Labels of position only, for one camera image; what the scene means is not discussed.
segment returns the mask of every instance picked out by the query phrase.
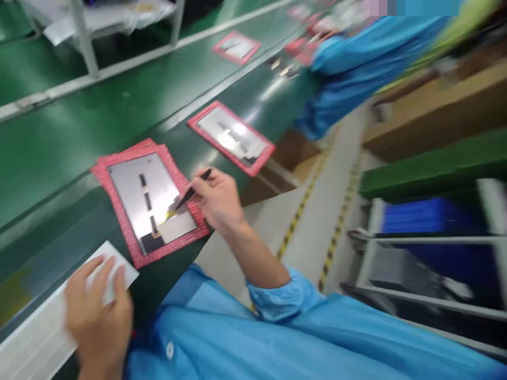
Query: cardboard box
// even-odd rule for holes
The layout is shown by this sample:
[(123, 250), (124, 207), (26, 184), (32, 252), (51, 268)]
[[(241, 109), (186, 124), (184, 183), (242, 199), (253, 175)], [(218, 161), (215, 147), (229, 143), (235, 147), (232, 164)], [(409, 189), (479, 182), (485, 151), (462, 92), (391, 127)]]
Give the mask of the cardboard box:
[[(476, 69), (474, 61), (469, 72)], [(507, 62), (453, 86), (433, 80), (392, 104), (392, 118), (366, 131), (363, 146), (394, 162), (505, 126)]]

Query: person's right hand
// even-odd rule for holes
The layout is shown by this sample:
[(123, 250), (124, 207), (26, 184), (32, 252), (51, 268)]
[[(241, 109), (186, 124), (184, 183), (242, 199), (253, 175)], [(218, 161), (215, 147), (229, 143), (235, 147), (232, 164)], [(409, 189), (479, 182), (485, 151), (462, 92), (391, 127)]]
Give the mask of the person's right hand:
[(216, 168), (210, 168), (210, 176), (203, 180), (200, 176), (207, 169), (195, 173), (191, 184), (195, 195), (190, 200), (200, 204), (204, 216), (214, 229), (222, 235), (228, 234), (245, 222), (236, 181)]

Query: person's left hand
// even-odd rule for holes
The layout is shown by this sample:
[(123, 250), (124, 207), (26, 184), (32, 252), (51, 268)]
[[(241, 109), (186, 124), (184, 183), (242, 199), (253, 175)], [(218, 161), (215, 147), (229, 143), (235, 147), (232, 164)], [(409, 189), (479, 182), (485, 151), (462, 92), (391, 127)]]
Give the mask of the person's left hand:
[(69, 279), (65, 324), (78, 345), (80, 379), (119, 380), (132, 331), (133, 306), (125, 289), (124, 267), (115, 273), (115, 301), (102, 303), (114, 258), (104, 264), (87, 290), (86, 278), (102, 261), (102, 257), (90, 260)]

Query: metal rack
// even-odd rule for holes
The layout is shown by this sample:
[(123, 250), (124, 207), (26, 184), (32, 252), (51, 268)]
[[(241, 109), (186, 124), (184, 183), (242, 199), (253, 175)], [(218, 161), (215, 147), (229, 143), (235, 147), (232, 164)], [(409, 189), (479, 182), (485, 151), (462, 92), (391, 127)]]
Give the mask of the metal rack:
[[(491, 235), (379, 238), (376, 237), (376, 234), (380, 233), (382, 229), (386, 203), (380, 198), (374, 199), (368, 226), (369, 239), (366, 245), (361, 270), (355, 284), (355, 291), (382, 305), (385, 310), (395, 317), (397, 317), (396, 307), (391, 301), (393, 298), (423, 304), (430, 308), (452, 310), (465, 315), (507, 322), (507, 194), (504, 185), (496, 179), (479, 179), (477, 181), (477, 188)], [(391, 244), (490, 244), (494, 249), (494, 259), (500, 281), (504, 309), (495, 310), (454, 300), (421, 296), (410, 292), (375, 286), (370, 282), (370, 273), (373, 264), (380, 248), (383, 246), (391, 246)], [(489, 345), (430, 326), (421, 325), (410, 320), (404, 321), (420, 328), (430, 330), (445, 338), (454, 340), (500, 360), (505, 361), (507, 359), (507, 350), (501, 347)]]
[[(76, 29), (76, 34), (73, 39), (74, 46), (82, 53), (89, 75), (93, 79), (98, 79), (100, 77), (100, 71), (93, 50), (92, 40), (123, 32), (125, 27), (121, 20), (108, 17), (106, 17), (107, 20), (104, 23), (91, 26), (90, 22), (87, 21), (85, 15), (87, 11), (82, 1), (67, 1), (69, 6), (68, 12), (56, 7), (54, 4), (48, 2), (48, 0), (20, 0), (27, 15), (31, 18), (32, 23), (36, 21), (42, 26), (48, 26), (56, 21), (65, 19), (70, 14)], [(167, 17), (173, 24), (170, 44), (172, 47), (176, 46), (180, 37), (184, 6), (185, 0), (176, 0), (172, 13)]]

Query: pink foam frame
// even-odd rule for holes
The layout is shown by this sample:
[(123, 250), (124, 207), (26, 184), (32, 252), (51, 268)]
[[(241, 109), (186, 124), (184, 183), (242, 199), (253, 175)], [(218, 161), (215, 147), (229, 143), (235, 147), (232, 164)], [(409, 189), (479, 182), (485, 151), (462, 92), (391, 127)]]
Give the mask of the pink foam frame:
[[(253, 42), (254, 45), (253, 45), (253, 48), (252, 50), (250, 50), (250, 52), (245, 55), (242, 59), (239, 59), (239, 58), (236, 58), (236, 57), (233, 57), (233, 56), (230, 56), (228, 55), (227, 53), (225, 53), (222, 49), (220, 49), (220, 46), (225, 42), (227, 41), (228, 39), (232, 38), (232, 37), (235, 37), (235, 36), (240, 36), (242, 38), (244, 38), (245, 40), (248, 40), (250, 42)], [(229, 33), (223, 40), (221, 40), (218, 44), (215, 45), (215, 47), (213, 48), (213, 50), (215, 51), (215, 53), (217, 53), (218, 55), (221, 55), (222, 57), (224, 58), (227, 58), (228, 60), (232, 61), (232, 62), (236, 62), (236, 63), (239, 63), (240, 65), (244, 65), (245, 63), (248, 62), (248, 60), (250, 58), (252, 58), (252, 56), (255, 54), (255, 52), (260, 48), (260, 42), (259, 41), (256, 41), (256, 40), (252, 40), (238, 32), (235, 32), (235, 31), (232, 31), (231, 33)]]
[[(259, 137), (262, 141), (264, 141), (267, 146), (264, 148), (262, 153), (257, 157), (255, 160), (255, 163), (252, 166), (247, 166), (245, 163), (243, 163), (238, 157), (236, 157), (234, 154), (229, 152), (226, 148), (224, 148), (222, 145), (218, 143), (212, 136), (210, 136), (206, 131), (204, 131), (199, 126), (199, 121), (209, 114), (211, 111), (213, 111), (215, 108), (221, 108), (225, 112), (227, 112), (229, 115), (233, 116), (236, 120), (238, 120), (240, 123), (244, 124), (249, 128), (257, 137)], [(236, 164), (242, 171), (247, 173), (250, 177), (255, 177), (257, 174), (259, 174), (261, 168), (264, 166), (266, 161), (269, 159), (269, 156), (273, 153), (275, 150), (275, 145), (269, 141), (266, 137), (261, 135), (259, 132), (257, 132), (255, 129), (253, 129), (251, 126), (247, 125), (243, 120), (241, 120), (234, 112), (232, 112), (229, 108), (224, 106), (222, 103), (220, 103), (218, 100), (211, 103), (209, 106), (204, 108), (201, 112), (199, 112), (197, 115), (195, 115), (192, 119), (190, 119), (187, 122), (188, 126), (192, 128), (194, 131), (196, 131), (199, 135), (201, 135), (206, 141), (208, 141), (212, 146), (214, 146), (216, 149), (220, 151), (224, 156), (226, 156), (229, 160), (231, 160), (233, 163)]]
[(125, 209), (121, 203), (120, 197), (116, 191), (116, 188), (111, 179), (111, 175), (109, 174), (107, 168), (124, 161), (140, 158), (153, 153), (157, 153), (160, 156), (178, 191), (180, 193), (183, 193), (189, 182), (178, 170), (176, 163), (167, 150), (167, 147), (165, 145), (156, 145), (150, 139), (144, 140), (122, 153), (99, 157), (98, 165), (94, 166), (91, 169), (91, 172), (97, 177), (111, 198), (111, 202), (116, 213), (116, 218), (118, 218), (118, 222), (120, 224), (121, 232), (123, 233), (128, 246), (128, 250), (130, 251), (130, 256), (132, 257), (134, 266), (138, 269), (154, 261), (160, 260), (162, 257), (167, 256), (210, 233), (210, 230), (204, 221), (204, 215), (202, 214), (199, 206), (195, 203), (188, 202), (186, 205), (197, 224), (197, 228), (183, 235), (182, 237), (164, 245), (163, 247), (160, 247), (159, 249), (149, 253), (146, 256), (142, 254), (141, 248), (139, 247), (139, 243), (137, 241), (137, 237), (134, 234), (134, 230), (132, 229), (127, 213), (125, 212)]

